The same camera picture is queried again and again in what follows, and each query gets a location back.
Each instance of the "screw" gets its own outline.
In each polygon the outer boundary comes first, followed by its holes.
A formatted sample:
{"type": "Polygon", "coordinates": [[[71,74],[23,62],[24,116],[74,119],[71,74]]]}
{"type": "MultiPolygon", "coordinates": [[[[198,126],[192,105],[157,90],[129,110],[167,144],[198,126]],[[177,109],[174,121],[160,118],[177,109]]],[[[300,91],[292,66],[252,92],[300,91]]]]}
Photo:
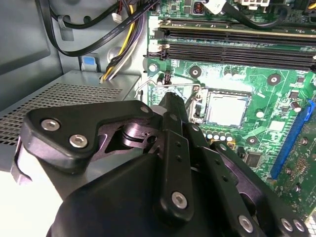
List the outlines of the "screw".
{"type": "Polygon", "coordinates": [[[281,222],[283,224],[283,226],[288,230],[288,231],[293,231],[293,227],[291,226],[291,224],[288,222],[288,220],[281,218],[281,222]]]}
{"type": "Polygon", "coordinates": [[[41,122],[41,126],[44,128],[44,130],[52,132],[60,128],[59,123],[53,119],[45,119],[43,122],[41,122]]]}
{"type": "Polygon", "coordinates": [[[240,225],[244,228],[245,231],[247,231],[248,233],[253,232],[253,226],[247,217],[240,215],[238,216],[238,220],[239,220],[240,225]]]}
{"type": "Polygon", "coordinates": [[[145,113],[149,113],[149,110],[145,106],[140,107],[140,109],[145,113]]]}
{"type": "Polygon", "coordinates": [[[73,147],[76,148],[85,148],[88,145],[88,140],[86,137],[80,134],[72,135],[69,138],[69,142],[73,147]]]}
{"type": "Polygon", "coordinates": [[[295,219],[294,219],[293,222],[294,222],[296,228],[297,228],[299,231],[301,231],[301,232],[304,232],[304,231],[305,231],[305,230],[304,230],[304,226],[303,226],[298,220],[295,220],[295,219]]]}
{"type": "Polygon", "coordinates": [[[178,120],[178,118],[177,118],[174,114],[170,114],[170,117],[171,117],[173,120],[175,120],[175,121],[178,120]]]}
{"type": "Polygon", "coordinates": [[[220,147],[222,150],[224,150],[224,151],[227,150],[227,148],[226,148],[223,144],[219,144],[219,147],[220,147]]]}
{"type": "Polygon", "coordinates": [[[174,192],[171,195],[173,204],[175,204],[180,209],[185,209],[188,205],[186,197],[180,192],[174,192]]]}
{"type": "Polygon", "coordinates": [[[193,128],[193,130],[195,130],[195,131],[199,131],[199,128],[198,128],[198,126],[196,126],[195,124],[192,124],[192,128],[193,128]]]}

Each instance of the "ventilation grille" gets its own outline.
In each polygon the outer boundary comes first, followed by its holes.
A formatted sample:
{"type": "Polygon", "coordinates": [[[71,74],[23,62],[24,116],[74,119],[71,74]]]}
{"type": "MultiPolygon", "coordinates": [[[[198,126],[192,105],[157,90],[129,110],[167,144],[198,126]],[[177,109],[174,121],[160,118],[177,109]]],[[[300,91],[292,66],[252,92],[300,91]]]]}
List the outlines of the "ventilation grille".
{"type": "Polygon", "coordinates": [[[121,92],[121,89],[57,83],[0,118],[0,144],[17,144],[23,118],[30,110],[108,102],[116,99],[121,92]]]}

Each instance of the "chip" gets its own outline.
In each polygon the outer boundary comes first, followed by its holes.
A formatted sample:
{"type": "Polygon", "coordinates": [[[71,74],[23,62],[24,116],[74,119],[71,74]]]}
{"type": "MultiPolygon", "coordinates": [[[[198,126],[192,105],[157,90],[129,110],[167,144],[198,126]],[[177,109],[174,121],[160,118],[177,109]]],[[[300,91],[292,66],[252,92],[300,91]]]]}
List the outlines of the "chip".
{"type": "Polygon", "coordinates": [[[283,107],[282,108],[282,112],[288,112],[288,110],[289,110],[289,107],[283,107]]]}
{"type": "Polygon", "coordinates": [[[211,93],[206,122],[214,125],[240,127],[248,99],[247,96],[211,93]]]}
{"type": "Polygon", "coordinates": [[[299,78],[297,78],[297,82],[298,83],[303,83],[304,82],[304,77],[299,77],[299,78]]]}
{"type": "Polygon", "coordinates": [[[296,92],[296,91],[291,91],[291,93],[290,93],[290,95],[289,95],[289,98],[292,98],[292,99],[298,98],[298,92],[296,92]]]}
{"type": "Polygon", "coordinates": [[[245,157],[245,163],[249,167],[256,168],[261,158],[261,153],[258,152],[248,152],[245,157]]]}
{"type": "Polygon", "coordinates": [[[185,14],[190,14],[190,13],[191,13],[191,8],[190,8],[189,6],[185,6],[185,7],[183,8],[183,12],[184,12],[185,14]]]}

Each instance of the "black cable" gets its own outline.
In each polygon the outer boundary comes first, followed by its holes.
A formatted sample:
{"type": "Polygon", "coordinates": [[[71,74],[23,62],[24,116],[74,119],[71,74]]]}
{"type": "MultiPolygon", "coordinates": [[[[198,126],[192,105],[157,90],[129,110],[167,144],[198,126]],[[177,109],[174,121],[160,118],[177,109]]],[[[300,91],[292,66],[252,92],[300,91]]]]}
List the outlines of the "black cable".
{"type": "Polygon", "coordinates": [[[51,44],[55,48],[57,48],[59,52],[61,52],[62,54],[66,55],[66,56],[80,57],[82,55],[85,55],[85,54],[88,54],[88,53],[95,51],[96,49],[100,48],[101,46],[105,45],[107,42],[112,40],[119,33],[121,33],[127,27],[129,27],[139,17],[144,15],[145,12],[148,11],[158,1],[159,0],[148,0],[146,3],[144,3],[142,6],[140,6],[131,16],[129,16],[127,19],[125,19],[121,24],[116,26],[113,30],[111,30],[108,34],[103,36],[101,39],[99,39],[95,43],[89,45],[88,47],[85,47],[83,49],[76,50],[76,51],[64,51],[58,46],[58,44],[56,42],[52,18],[51,18],[51,14],[50,14],[49,1],[48,0],[39,0],[39,7],[40,7],[40,10],[42,13],[46,33],[47,33],[47,36],[48,36],[51,44]]]}
{"type": "MultiPolygon", "coordinates": [[[[102,21],[104,18],[106,18],[108,15],[110,15],[112,12],[115,12],[116,9],[118,9],[119,7],[119,2],[113,4],[112,6],[110,6],[108,9],[106,9],[101,15],[99,15],[98,17],[94,18],[92,21],[88,22],[88,23],[84,23],[84,24],[73,24],[71,22],[67,22],[64,20],[64,24],[66,27],[68,28],[72,28],[72,29],[78,29],[78,30],[82,30],[82,29],[86,29],[89,28],[91,26],[94,26],[95,24],[99,23],[100,21],[102,21]]],[[[53,11],[53,9],[50,7],[50,13],[52,15],[52,17],[58,21],[58,15],[53,11]]]]}
{"type": "Polygon", "coordinates": [[[126,9],[126,11],[127,11],[127,14],[130,16],[130,15],[131,15],[131,11],[130,11],[130,9],[129,9],[129,6],[128,6],[126,0],[121,0],[121,1],[122,1],[122,3],[123,3],[123,6],[125,7],[125,9],[126,9]]]}
{"type": "Polygon", "coordinates": [[[224,12],[226,12],[230,17],[234,18],[235,20],[239,21],[240,23],[244,24],[245,26],[253,28],[255,30],[271,29],[271,28],[279,25],[287,17],[287,9],[283,7],[280,9],[280,15],[279,15],[279,18],[277,20],[270,22],[270,23],[257,24],[255,22],[251,21],[243,13],[241,13],[240,11],[235,9],[228,2],[225,2],[222,10],[224,12]]]}

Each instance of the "screw hole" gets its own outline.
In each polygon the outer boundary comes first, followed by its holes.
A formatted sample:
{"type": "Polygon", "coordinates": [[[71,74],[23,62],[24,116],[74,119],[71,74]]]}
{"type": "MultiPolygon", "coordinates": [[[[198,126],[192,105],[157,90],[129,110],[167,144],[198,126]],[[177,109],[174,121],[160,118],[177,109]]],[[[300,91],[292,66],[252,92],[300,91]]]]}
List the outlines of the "screw hole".
{"type": "Polygon", "coordinates": [[[222,179],[223,179],[225,182],[228,182],[228,179],[226,178],[226,176],[222,176],[222,179]]]}
{"type": "Polygon", "coordinates": [[[181,162],[182,161],[182,157],[181,156],[176,156],[177,161],[181,162]]]}
{"type": "Polygon", "coordinates": [[[150,136],[149,138],[147,138],[147,142],[148,143],[153,143],[157,140],[157,137],[156,136],[150,136]]]}
{"type": "Polygon", "coordinates": [[[87,23],[89,23],[89,22],[91,22],[91,21],[92,21],[92,19],[91,19],[90,16],[85,16],[85,17],[83,18],[83,22],[84,22],[85,24],[87,24],[87,23]]]}

